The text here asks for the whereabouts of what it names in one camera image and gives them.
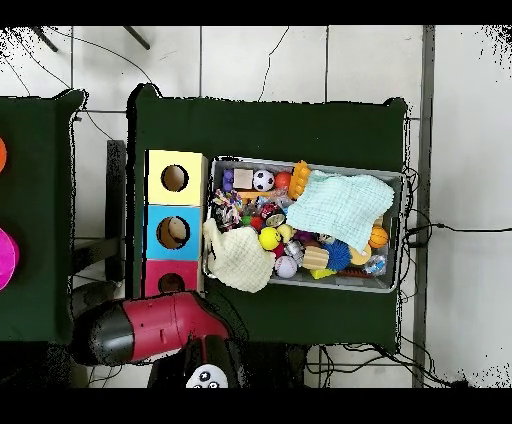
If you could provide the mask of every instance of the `light blue cloth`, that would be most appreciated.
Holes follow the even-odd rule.
[[[313,171],[304,193],[288,208],[286,223],[344,241],[359,252],[375,220],[393,204],[393,189],[371,175],[345,177]]]

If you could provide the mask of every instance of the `pink box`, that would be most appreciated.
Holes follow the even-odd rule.
[[[148,259],[146,261],[145,296],[162,294],[159,281],[165,274],[177,274],[185,285],[185,290],[199,291],[200,279],[197,261],[174,261]]]

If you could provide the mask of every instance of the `blue box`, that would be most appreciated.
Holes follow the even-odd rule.
[[[157,238],[157,229],[160,222],[169,217],[183,219],[190,229],[189,239],[178,249],[164,247]],[[200,258],[201,234],[201,208],[149,205],[146,258],[198,261]]]

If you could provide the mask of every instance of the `dark green table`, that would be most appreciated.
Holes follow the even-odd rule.
[[[209,159],[233,155],[398,172],[402,169],[407,110],[402,99],[384,105],[248,103],[161,98],[155,90],[153,85],[141,84],[128,102],[130,278],[140,275],[142,226],[133,226],[133,222],[142,222],[146,149],[201,152]],[[137,297],[139,281],[134,280],[132,292]],[[235,332],[243,336],[242,321],[252,341],[372,342],[395,349],[396,291],[372,294],[269,284],[250,294],[214,280],[207,280],[205,287],[207,299]]]
[[[71,337],[71,116],[84,93],[53,99],[0,97],[0,227],[20,248],[16,273],[0,291],[0,341],[67,343]]]

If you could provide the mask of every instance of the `orange ball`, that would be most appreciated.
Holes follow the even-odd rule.
[[[372,228],[372,235],[370,236],[370,240],[368,244],[374,249],[378,249],[379,247],[385,246],[388,242],[388,233],[382,227],[375,225]]]
[[[289,172],[278,172],[275,178],[275,187],[276,188],[288,188],[290,187],[290,180],[292,179],[292,174]]]
[[[7,149],[3,140],[0,138],[0,172],[4,169],[5,162],[7,162]]]

